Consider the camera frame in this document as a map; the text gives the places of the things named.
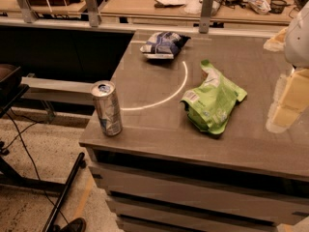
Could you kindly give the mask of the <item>right metal bracket post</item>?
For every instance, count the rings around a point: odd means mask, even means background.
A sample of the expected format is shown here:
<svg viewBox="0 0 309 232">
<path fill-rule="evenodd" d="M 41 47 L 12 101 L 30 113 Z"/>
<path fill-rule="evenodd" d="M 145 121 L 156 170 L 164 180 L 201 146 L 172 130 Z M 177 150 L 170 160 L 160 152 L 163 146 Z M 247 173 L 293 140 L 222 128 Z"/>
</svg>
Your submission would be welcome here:
<svg viewBox="0 0 309 232">
<path fill-rule="evenodd" d="M 211 11 L 212 11 L 213 0 L 203 0 L 202 9 L 199 21 L 199 32 L 207 34 L 210 29 L 211 22 Z"/>
</svg>

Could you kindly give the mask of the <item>green rice chip bag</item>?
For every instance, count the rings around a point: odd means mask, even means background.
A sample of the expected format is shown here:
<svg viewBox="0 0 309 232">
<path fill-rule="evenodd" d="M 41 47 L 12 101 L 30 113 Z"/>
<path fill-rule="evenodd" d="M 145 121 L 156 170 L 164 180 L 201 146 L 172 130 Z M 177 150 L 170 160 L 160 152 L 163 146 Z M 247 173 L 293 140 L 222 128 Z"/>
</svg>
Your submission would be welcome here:
<svg viewBox="0 0 309 232">
<path fill-rule="evenodd" d="M 200 131 L 212 135 L 222 134 L 229 117 L 247 92 L 225 77 L 209 60 L 200 63 L 203 81 L 200 86 L 184 92 L 184 104 L 188 119 Z"/>
</svg>

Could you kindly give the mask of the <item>white snack packet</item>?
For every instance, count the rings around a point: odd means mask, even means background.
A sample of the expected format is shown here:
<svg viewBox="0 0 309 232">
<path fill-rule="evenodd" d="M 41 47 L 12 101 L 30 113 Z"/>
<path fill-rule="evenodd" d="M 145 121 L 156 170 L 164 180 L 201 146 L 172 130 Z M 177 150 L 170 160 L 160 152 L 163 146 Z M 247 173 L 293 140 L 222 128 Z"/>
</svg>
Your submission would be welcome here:
<svg viewBox="0 0 309 232">
<path fill-rule="evenodd" d="M 259 15 L 266 15 L 270 11 L 269 3 L 266 0 L 246 0 L 246 2 Z"/>
</svg>

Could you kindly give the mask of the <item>metal bracket post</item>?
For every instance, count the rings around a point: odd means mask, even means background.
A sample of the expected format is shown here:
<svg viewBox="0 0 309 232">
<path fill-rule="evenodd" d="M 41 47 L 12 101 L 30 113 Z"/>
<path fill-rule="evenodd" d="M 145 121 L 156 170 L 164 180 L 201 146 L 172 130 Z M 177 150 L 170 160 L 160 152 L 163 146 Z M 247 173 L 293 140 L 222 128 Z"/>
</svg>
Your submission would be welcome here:
<svg viewBox="0 0 309 232">
<path fill-rule="evenodd" d="M 98 14 L 97 0 L 85 0 L 88 12 L 89 23 L 91 27 L 99 27 L 101 23 L 100 15 Z"/>
<path fill-rule="evenodd" d="M 21 10 L 22 18 L 26 23 L 33 23 L 38 19 L 37 15 L 32 11 L 28 0 L 16 1 Z"/>
<path fill-rule="evenodd" d="M 212 11 L 213 0 L 203 0 L 202 9 L 199 21 L 199 32 L 207 34 L 210 29 L 211 22 L 211 11 Z"/>
</svg>

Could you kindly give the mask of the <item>metal rail beam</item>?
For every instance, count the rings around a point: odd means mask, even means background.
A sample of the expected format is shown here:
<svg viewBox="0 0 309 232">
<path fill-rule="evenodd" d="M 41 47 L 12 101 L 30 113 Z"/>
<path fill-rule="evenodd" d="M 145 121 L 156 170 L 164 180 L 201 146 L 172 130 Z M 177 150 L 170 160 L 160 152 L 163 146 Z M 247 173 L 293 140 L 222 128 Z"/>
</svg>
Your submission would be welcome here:
<svg viewBox="0 0 309 232">
<path fill-rule="evenodd" d="M 24 97 L 30 100 L 92 105 L 92 83 L 64 81 L 26 76 L 22 84 L 29 86 Z"/>
</svg>

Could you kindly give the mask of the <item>white paper sheets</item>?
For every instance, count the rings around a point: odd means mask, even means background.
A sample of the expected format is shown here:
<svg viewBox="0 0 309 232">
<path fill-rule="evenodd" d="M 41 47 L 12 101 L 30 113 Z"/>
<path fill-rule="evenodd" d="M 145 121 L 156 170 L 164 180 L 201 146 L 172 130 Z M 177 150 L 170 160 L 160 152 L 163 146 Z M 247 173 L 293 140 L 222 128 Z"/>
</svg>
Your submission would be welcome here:
<svg viewBox="0 0 309 232">
<path fill-rule="evenodd" d="M 186 14 L 196 15 L 201 12 L 202 4 L 200 0 L 155 0 L 156 3 L 164 7 L 180 6 Z"/>
</svg>

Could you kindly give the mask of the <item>blue white chip bag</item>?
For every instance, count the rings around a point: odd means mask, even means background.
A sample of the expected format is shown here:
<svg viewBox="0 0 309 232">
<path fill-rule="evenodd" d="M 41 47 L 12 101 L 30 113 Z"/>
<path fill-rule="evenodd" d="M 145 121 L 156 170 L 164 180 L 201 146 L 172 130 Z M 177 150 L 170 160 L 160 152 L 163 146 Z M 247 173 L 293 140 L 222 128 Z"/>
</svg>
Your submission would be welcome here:
<svg viewBox="0 0 309 232">
<path fill-rule="evenodd" d="M 157 32 L 140 47 L 148 59 L 174 59 L 190 37 L 175 32 Z"/>
</svg>

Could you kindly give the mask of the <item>middle metal bracket post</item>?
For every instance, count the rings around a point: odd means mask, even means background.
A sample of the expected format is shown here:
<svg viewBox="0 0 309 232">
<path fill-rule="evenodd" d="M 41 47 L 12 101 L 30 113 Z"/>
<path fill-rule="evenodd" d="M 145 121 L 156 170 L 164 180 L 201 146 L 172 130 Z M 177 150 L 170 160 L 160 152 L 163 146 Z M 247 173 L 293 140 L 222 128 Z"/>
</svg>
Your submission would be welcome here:
<svg viewBox="0 0 309 232">
<path fill-rule="evenodd" d="M 99 27 L 101 23 L 100 15 L 98 14 L 97 0 L 85 0 L 88 12 L 89 23 L 91 27 Z"/>
</svg>

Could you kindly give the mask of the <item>left metal bracket post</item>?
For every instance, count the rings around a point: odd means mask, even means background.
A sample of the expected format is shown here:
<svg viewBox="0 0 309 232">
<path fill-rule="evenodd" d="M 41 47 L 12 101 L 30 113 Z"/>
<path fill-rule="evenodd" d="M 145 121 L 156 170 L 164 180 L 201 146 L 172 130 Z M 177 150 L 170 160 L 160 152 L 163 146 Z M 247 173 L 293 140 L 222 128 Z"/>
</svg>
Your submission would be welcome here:
<svg viewBox="0 0 309 232">
<path fill-rule="evenodd" d="M 38 19 L 37 15 L 32 11 L 28 0 L 16 1 L 21 10 L 22 18 L 26 23 L 33 23 Z"/>
</svg>

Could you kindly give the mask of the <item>silver energy drink can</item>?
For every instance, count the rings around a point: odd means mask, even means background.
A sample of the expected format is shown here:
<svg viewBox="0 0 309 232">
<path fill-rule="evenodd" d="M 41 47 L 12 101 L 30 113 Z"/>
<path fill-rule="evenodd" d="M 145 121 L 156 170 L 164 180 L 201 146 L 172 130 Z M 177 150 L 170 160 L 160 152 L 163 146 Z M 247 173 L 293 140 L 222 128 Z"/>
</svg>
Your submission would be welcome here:
<svg viewBox="0 0 309 232">
<path fill-rule="evenodd" d="M 107 136 L 120 133 L 123 125 L 115 84 L 98 81 L 93 84 L 91 94 L 102 132 Z"/>
</svg>

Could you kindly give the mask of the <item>black stand frame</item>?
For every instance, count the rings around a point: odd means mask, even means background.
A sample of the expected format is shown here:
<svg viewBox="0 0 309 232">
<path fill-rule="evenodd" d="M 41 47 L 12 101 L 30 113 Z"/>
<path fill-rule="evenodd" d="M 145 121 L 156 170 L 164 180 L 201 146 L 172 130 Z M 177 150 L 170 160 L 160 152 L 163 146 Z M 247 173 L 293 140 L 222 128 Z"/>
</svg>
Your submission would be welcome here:
<svg viewBox="0 0 309 232">
<path fill-rule="evenodd" d="M 85 155 L 78 154 L 74 162 L 62 162 L 36 133 L 43 122 L 11 112 L 29 89 L 21 78 L 20 68 L 0 65 L 1 141 L 9 152 L 0 162 L 1 191 L 14 198 L 9 202 L 12 215 L 5 208 L 1 210 L 1 218 L 10 221 L 3 229 L 59 232 L 75 219 L 67 218 L 63 225 L 55 223 L 64 216 L 61 208 Z"/>
</svg>

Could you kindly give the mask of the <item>grey drawer cabinet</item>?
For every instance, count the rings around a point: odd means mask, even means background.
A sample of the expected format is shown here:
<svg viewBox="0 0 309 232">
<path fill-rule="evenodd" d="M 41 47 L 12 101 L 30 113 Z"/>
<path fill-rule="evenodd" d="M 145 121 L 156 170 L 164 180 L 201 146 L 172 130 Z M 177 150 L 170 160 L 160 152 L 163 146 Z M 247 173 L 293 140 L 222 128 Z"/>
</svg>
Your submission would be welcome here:
<svg viewBox="0 0 309 232">
<path fill-rule="evenodd" d="M 80 143 L 96 184 L 125 232 L 275 232 L 309 217 L 306 117 L 267 130 L 277 80 L 291 71 L 260 38 L 193 35 L 172 61 L 141 53 L 135 33 L 114 73 L 123 129 L 106 136 L 92 118 Z M 200 85 L 209 60 L 243 88 L 226 130 L 198 131 L 182 97 Z"/>
</svg>

